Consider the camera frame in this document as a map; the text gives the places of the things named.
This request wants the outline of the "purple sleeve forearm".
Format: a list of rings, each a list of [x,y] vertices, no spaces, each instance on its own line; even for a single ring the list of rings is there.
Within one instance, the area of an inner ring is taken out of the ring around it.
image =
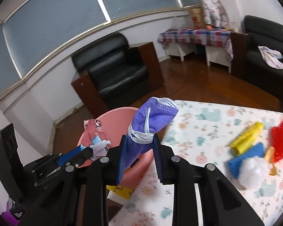
[[[17,226],[24,213],[25,211],[20,206],[16,206],[14,201],[9,199],[6,203],[6,210],[1,213],[1,216],[7,225]]]

